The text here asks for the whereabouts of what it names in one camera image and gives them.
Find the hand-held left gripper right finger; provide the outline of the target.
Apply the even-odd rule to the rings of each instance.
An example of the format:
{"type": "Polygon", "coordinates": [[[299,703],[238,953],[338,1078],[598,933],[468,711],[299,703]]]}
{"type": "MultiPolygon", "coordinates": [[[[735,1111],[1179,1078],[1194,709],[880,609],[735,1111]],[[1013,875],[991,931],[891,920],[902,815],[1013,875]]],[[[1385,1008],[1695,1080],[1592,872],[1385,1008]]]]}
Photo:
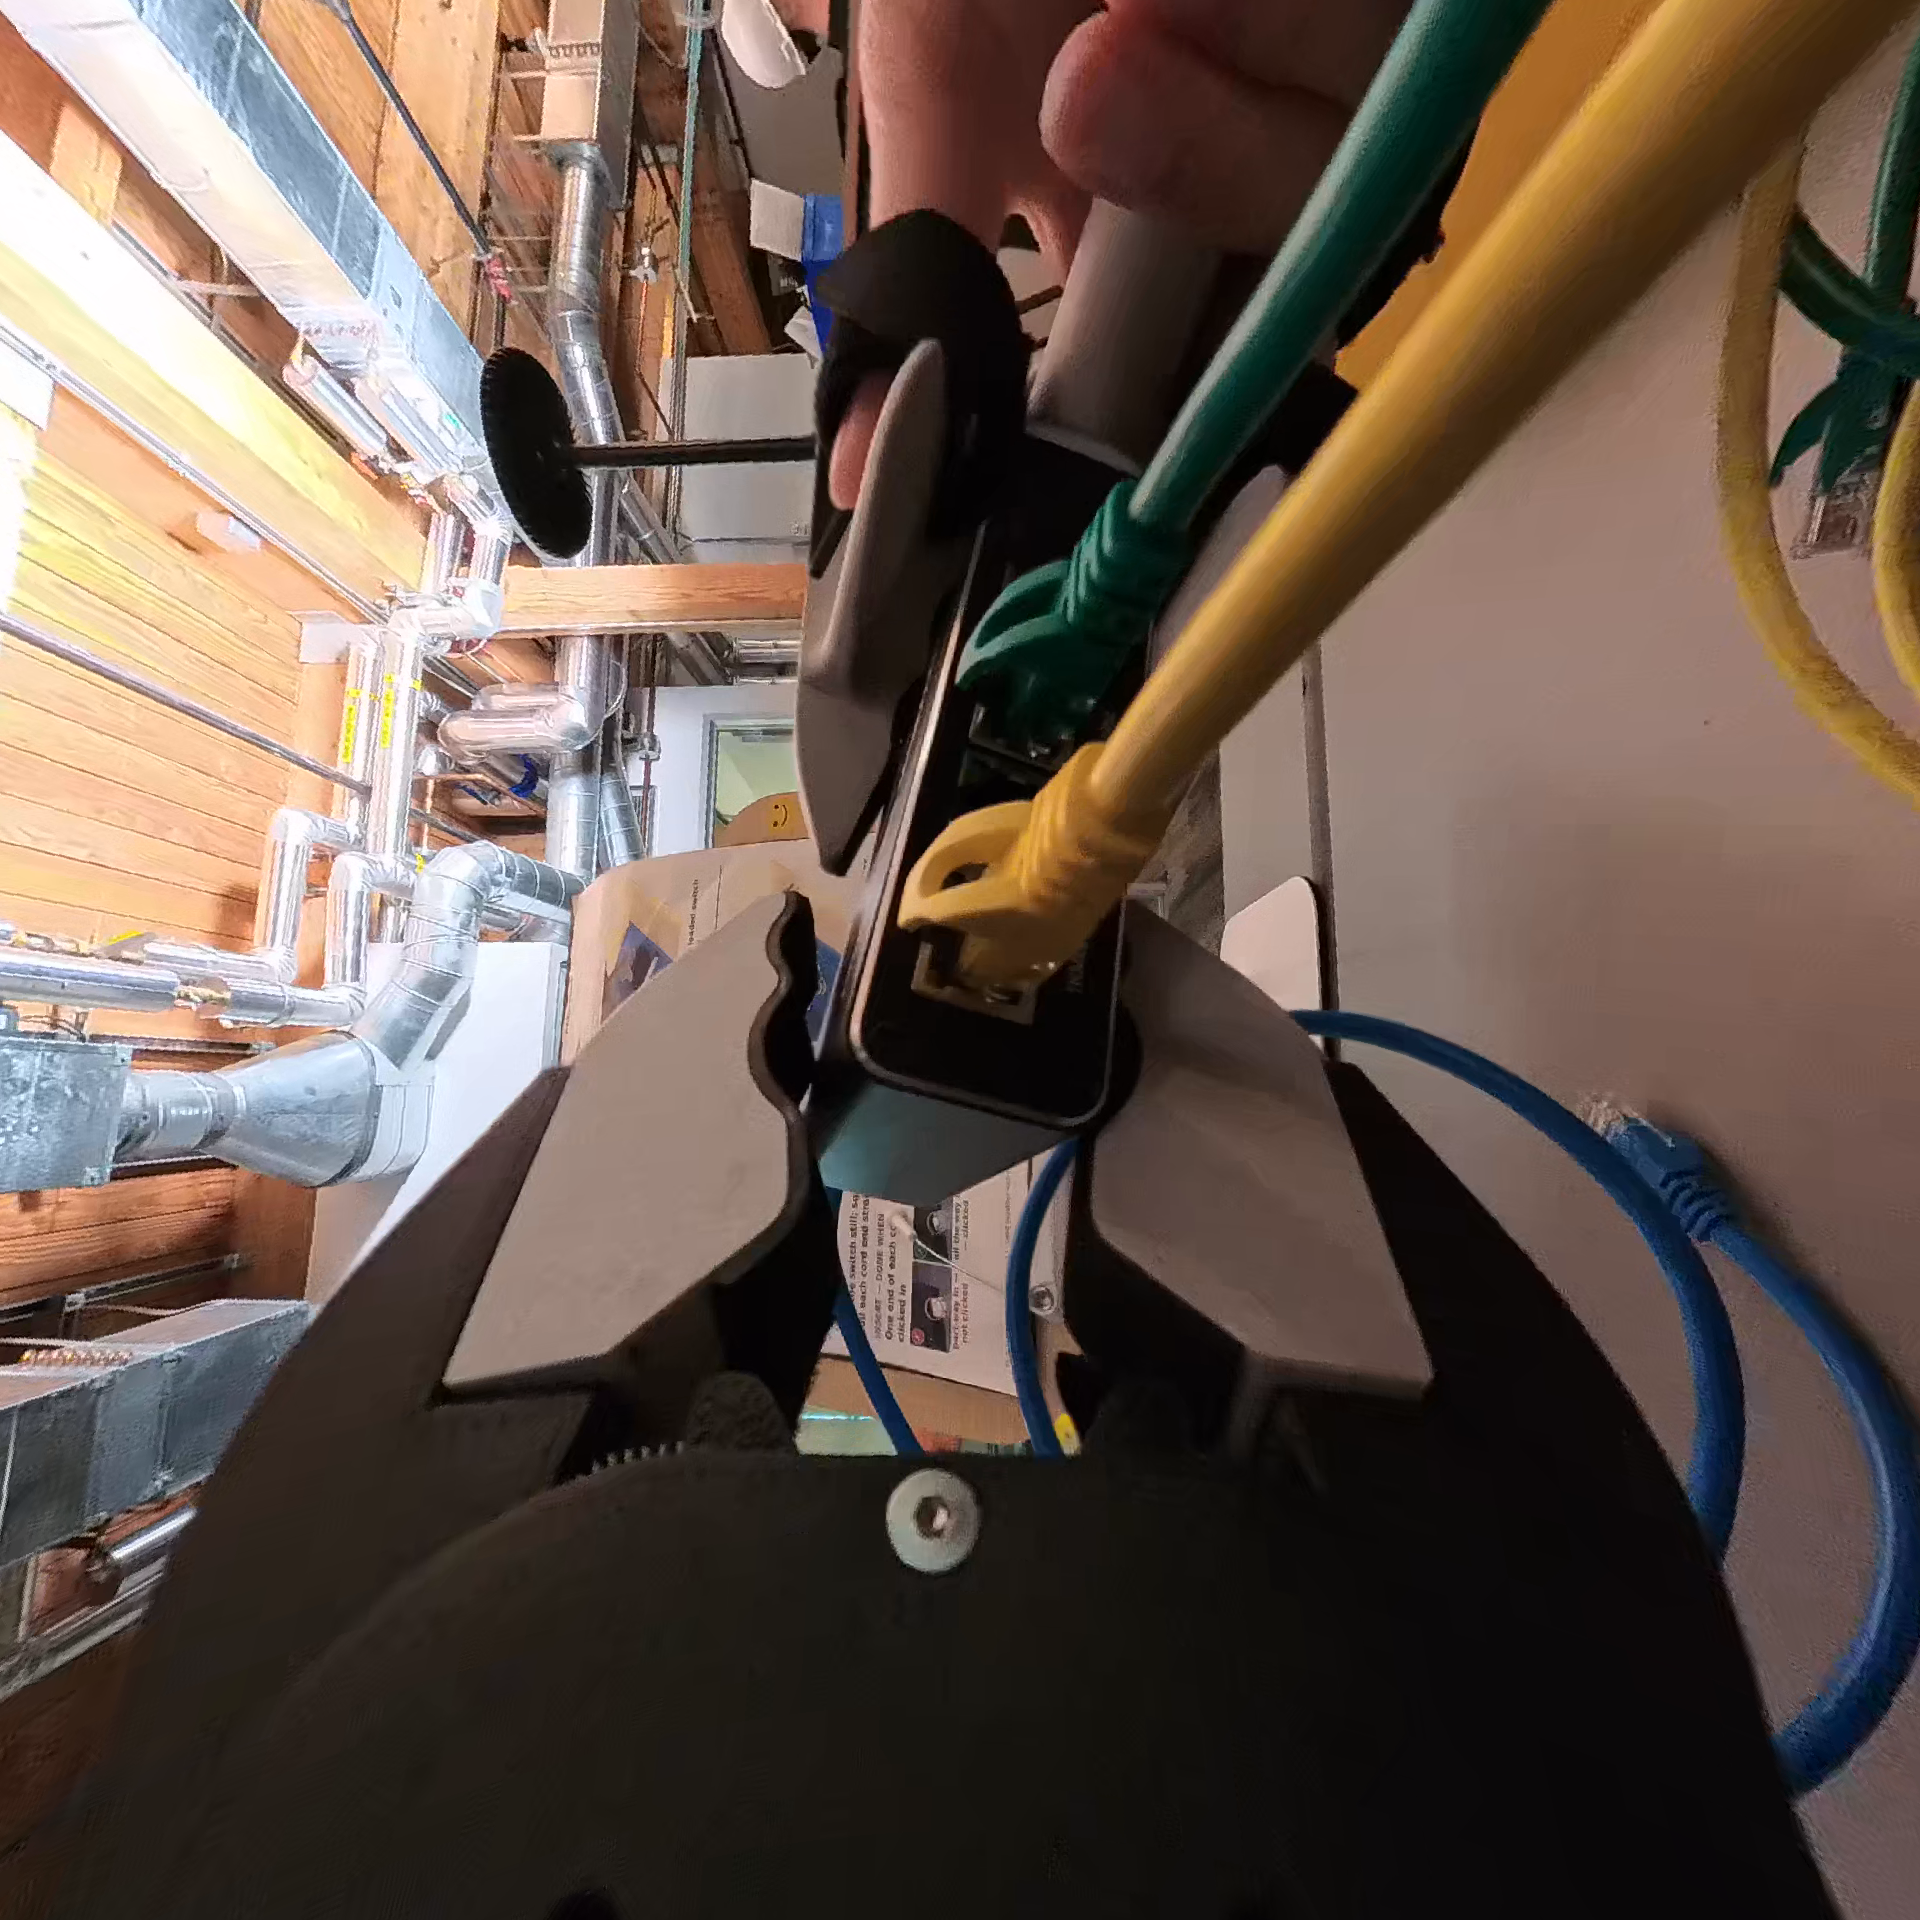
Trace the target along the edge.
{"type": "Polygon", "coordinates": [[[1126,916],[1138,1069],[1091,1140],[1091,1236],[1194,1320],[1225,1399],[1419,1399],[1423,1331],[1322,1047],[1244,974],[1126,916]]]}

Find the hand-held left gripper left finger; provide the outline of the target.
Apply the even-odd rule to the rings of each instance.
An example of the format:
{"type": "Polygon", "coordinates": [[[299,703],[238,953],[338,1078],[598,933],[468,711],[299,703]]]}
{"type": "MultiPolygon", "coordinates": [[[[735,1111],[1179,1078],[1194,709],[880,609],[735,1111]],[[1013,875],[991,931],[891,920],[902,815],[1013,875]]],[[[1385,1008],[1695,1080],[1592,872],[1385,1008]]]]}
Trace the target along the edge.
{"type": "Polygon", "coordinates": [[[796,1029],[809,1069],[812,959],[809,900],[764,894],[599,1023],[498,1232],[447,1389],[609,1361],[801,1221],[801,1093],[770,1043],[796,1029]]]}

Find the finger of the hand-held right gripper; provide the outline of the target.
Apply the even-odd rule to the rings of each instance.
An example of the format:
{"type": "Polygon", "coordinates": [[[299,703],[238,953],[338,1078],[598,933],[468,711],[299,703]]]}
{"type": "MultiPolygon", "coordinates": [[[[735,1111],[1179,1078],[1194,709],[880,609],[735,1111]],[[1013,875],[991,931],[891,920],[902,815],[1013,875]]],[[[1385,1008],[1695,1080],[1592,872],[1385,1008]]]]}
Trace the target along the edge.
{"type": "Polygon", "coordinates": [[[887,808],[924,678],[974,557],[978,515],[944,524],[946,358],[917,344],[880,406],[853,518],[806,585],[793,754],[806,832],[830,875],[887,808]]]}
{"type": "Polygon", "coordinates": [[[1174,640],[1184,633],[1190,614],[1207,602],[1219,581],[1233,567],[1236,555],[1253,541],[1268,515],[1284,501],[1292,473],[1281,464],[1258,468],[1249,481],[1236,488],[1229,503],[1212,524],[1201,539],[1184,577],[1166,602],[1153,624],[1153,664],[1163,664],[1174,640]]]}

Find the black network switch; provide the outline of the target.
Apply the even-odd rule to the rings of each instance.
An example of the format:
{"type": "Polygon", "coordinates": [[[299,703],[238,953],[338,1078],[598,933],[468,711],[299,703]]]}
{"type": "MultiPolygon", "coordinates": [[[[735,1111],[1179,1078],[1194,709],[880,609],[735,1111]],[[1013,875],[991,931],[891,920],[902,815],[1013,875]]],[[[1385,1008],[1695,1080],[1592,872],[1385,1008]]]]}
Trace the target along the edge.
{"type": "Polygon", "coordinates": [[[976,699],[954,692],[976,617],[1027,563],[1018,528],[978,524],[887,808],[847,872],[864,885],[806,1093],[826,1189],[929,1205],[1080,1134],[1113,1093],[1121,909],[1064,970],[1010,998],[946,980],[946,931],[899,929],[905,879],[937,832],[978,808],[1032,799],[1050,774],[1024,752],[978,749],[976,699]]]}

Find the person's right hand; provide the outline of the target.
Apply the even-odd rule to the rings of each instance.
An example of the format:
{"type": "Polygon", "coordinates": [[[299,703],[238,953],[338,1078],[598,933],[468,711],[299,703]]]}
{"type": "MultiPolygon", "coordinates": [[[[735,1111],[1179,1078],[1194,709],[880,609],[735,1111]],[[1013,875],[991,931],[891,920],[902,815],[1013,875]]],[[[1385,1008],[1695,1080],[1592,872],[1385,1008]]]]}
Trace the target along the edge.
{"type": "Polygon", "coordinates": [[[929,209],[1049,269],[1092,202],[1270,255],[1410,2],[864,2],[868,219],[929,209]]]}

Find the glass door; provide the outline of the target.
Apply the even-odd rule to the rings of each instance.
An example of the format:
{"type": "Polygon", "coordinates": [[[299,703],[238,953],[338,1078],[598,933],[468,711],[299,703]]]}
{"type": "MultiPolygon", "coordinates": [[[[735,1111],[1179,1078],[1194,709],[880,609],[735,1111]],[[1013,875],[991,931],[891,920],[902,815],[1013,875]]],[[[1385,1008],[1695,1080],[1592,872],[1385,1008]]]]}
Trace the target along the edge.
{"type": "Polygon", "coordinates": [[[702,741],[702,825],[705,846],[716,831],[752,799],[801,789],[793,719],[786,715],[712,715],[702,741]]]}

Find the cardboard backing board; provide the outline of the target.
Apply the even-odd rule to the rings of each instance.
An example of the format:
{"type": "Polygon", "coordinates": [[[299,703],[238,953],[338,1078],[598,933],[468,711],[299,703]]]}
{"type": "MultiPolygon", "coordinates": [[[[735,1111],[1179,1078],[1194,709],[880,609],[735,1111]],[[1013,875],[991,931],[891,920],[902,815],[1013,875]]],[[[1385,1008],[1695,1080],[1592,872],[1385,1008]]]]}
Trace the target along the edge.
{"type": "Polygon", "coordinates": [[[754,864],[784,864],[796,872],[812,872],[819,864],[801,789],[777,789],[752,799],[736,815],[716,831],[716,852],[728,875],[742,875],[754,864]]]}

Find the white rounded plate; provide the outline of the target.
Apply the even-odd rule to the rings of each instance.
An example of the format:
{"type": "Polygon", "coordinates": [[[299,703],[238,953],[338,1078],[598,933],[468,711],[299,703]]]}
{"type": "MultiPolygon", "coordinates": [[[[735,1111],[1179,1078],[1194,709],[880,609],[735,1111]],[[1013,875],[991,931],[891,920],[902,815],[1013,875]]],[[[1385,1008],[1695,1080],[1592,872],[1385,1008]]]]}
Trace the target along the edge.
{"type": "Polygon", "coordinates": [[[1288,875],[1225,920],[1219,958],[1288,1015],[1334,1008],[1322,892],[1288,875]]]}

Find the silver insulated pipe run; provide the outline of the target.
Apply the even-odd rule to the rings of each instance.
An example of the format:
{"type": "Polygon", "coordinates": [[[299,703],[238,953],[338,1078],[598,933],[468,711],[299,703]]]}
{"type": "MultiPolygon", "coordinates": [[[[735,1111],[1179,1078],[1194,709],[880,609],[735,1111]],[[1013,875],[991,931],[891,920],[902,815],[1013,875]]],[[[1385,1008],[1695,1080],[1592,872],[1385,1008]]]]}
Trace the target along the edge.
{"type": "Polygon", "coordinates": [[[3,633],[299,765],[336,812],[281,808],[247,950],[136,933],[59,950],[3,929],[3,1189],[93,1189],[119,1165],[212,1160],[296,1189],[417,1165],[437,1055],[468,1015],[482,933],[563,948],[583,875],[490,838],[411,861],[417,674],[456,636],[411,604],[348,651],[338,754],[311,761],[15,617],[3,633]],[[134,1069],[129,1040],[15,1029],[15,1005],[299,1032],[224,1069],[134,1069]]]}

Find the printed instruction sheet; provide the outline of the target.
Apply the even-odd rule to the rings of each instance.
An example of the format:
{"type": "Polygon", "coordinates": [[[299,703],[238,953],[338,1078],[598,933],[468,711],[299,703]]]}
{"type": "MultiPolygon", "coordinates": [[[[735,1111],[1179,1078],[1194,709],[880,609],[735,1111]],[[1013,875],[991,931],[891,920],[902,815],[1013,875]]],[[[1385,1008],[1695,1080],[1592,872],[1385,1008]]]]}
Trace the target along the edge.
{"type": "MultiPolygon", "coordinates": [[[[561,1058],[638,985],[667,974],[756,897],[801,892],[812,910],[819,985],[806,1005],[812,1047],[830,1035],[834,974],[853,948],[857,875],[826,875],[806,838],[712,846],[609,869],[575,900],[561,1058]]],[[[875,1360],[906,1376],[1014,1399],[1001,1286],[1023,1205],[1042,1160],[929,1205],[845,1189],[840,1250],[875,1360]]]]}

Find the black disc on pole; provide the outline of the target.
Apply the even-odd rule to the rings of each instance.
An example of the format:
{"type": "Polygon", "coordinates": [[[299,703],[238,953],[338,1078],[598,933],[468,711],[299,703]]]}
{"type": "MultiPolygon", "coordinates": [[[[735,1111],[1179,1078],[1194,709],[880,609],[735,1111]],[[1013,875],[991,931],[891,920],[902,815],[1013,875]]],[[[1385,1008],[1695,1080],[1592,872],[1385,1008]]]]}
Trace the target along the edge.
{"type": "Polygon", "coordinates": [[[548,557],[579,557],[589,545],[589,481],[599,473],[809,464],[819,452],[812,434],[579,443],[561,385],[525,350],[485,357],[476,411],[507,508],[521,541],[548,557]]]}

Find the yellow box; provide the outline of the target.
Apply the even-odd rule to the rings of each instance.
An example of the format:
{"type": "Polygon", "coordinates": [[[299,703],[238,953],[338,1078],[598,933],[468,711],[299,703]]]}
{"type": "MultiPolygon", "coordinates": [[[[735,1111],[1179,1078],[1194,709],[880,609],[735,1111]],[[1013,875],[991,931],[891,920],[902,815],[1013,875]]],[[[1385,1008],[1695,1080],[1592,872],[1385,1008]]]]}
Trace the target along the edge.
{"type": "Polygon", "coordinates": [[[1368,389],[1417,317],[1452,282],[1511,190],[1663,2],[1554,2],[1490,99],[1467,170],[1442,209],[1442,245],[1413,269],[1379,317],[1338,352],[1334,372],[1368,389]]]}

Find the round spiral metal duct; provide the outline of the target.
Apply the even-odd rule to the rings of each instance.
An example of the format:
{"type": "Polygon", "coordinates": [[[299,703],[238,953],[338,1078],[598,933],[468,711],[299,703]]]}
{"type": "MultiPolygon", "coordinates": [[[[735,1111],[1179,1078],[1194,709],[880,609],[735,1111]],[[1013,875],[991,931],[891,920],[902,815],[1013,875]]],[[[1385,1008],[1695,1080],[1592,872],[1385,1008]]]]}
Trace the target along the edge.
{"type": "MultiPolygon", "coordinates": [[[[548,344],[575,437],[612,443],[625,432],[599,325],[609,178],[599,149],[583,142],[558,147],[555,162],[558,221],[548,252],[548,344]]],[[[595,883],[605,869],[605,786],[612,765],[616,704],[625,692],[625,636],[561,636],[558,683],[580,699],[589,731],[583,749],[558,754],[548,766],[546,861],[595,883]]]]}

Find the galvanized square duct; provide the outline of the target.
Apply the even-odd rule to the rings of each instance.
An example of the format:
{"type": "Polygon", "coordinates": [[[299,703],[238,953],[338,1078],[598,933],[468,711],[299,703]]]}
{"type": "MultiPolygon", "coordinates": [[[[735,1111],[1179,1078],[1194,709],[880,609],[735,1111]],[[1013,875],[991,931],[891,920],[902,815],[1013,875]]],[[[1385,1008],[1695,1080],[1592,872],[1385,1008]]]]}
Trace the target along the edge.
{"type": "Polygon", "coordinates": [[[3,1569],[206,1479],[312,1317],[215,1300],[5,1360],[3,1569]]]}

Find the rectangular metal air duct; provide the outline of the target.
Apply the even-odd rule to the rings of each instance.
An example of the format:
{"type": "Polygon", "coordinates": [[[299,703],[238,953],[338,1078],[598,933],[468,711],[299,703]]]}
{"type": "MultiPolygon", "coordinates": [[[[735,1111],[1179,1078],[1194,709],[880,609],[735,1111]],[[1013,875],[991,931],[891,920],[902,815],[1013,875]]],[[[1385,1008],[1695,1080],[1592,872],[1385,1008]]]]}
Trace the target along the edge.
{"type": "Polygon", "coordinates": [[[468,515],[503,518],[482,358],[231,2],[3,2],[46,58],[468,515]]]}

